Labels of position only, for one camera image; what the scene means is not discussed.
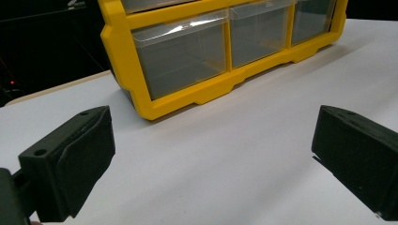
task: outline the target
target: dark background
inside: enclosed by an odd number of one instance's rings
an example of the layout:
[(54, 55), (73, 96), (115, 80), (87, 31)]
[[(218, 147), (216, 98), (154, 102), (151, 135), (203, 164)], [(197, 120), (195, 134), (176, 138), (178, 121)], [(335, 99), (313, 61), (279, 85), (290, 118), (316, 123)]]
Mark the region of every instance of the dark background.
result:
[[(0, 107), (109, 69), (97, 0), (0, 0)], [(349, 0), (347, 18), (398, 21), (391, 0)]]

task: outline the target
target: yellow storage organizer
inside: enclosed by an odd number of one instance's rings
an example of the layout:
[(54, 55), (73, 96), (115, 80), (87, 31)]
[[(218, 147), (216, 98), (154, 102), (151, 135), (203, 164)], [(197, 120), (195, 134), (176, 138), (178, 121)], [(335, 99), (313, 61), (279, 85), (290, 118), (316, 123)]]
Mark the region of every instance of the yellow storage organizer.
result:
[(121, 1), (145, 0), (99, 0), (101, 38), (119, 85), (149, 120), (204, 104), (259, 72), (316, 54), (343, 33), (347, 5), (198, 0), (129, 14)]

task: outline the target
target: white table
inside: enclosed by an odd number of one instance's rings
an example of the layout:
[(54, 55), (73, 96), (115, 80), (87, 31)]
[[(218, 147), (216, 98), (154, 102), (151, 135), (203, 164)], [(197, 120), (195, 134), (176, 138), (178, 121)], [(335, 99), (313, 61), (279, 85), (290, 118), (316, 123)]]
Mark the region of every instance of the white table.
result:
[(346, 22), (339, 41), (298, 64), (155, 122), (109, 75), (0, 109), (0, 166), (74, 114), (110, 105), (116, 155), (79, 225), (376, 225), (312, 156), (320, 105), (398, 130), (398, 22)]

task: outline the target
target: screw hole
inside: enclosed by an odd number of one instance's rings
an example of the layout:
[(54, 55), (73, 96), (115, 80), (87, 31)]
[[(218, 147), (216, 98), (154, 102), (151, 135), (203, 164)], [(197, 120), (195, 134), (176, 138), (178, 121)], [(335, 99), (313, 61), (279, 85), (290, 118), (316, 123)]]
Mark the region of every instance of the screw hole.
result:
[(47, 150), (45, 150), (45, 149), (40, 149), (40, 150), (36, 151), (36, 152), (34, 153), (34, 155), (37, 156), (37, 157), (39, 157), (39, 156), (43, 156), (43, 155), (46, 154), (46, 153), (47, 153)]

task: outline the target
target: yellow plastic frame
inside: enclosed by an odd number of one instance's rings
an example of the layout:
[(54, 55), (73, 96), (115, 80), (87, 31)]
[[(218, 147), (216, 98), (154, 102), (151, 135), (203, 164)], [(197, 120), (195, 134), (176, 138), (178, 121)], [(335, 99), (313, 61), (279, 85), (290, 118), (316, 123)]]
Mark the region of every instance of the yellow plastic frame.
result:
[(229, 22), (224, 25), (226, 72), (199, 82), (165, 97), (152, 100), (146, 87), (131, 30), (156, 23), (167, 23), (192, 17), (212, 10), (229, 8), (252, 0), (199, 0), (181, 5), (164, 7), (141, 13), (126, 14), (121, 0), (99, 0), (105, 21), (101, 33), (102, 42), (111, 61), (119, 85), (130, 92), (136, 111), (144, 118), (153, 120), (190, 104), (204, 104), (231, 92), (245, 79), (288, 62), (297, 63), (336, 41), (343, 33), (345, 9), (348, 0), (336, 0), (330, 30), (326, 34), (291, 46), (295, 5), (289, 10), (286, 48), (281, 52), (232, 68)]

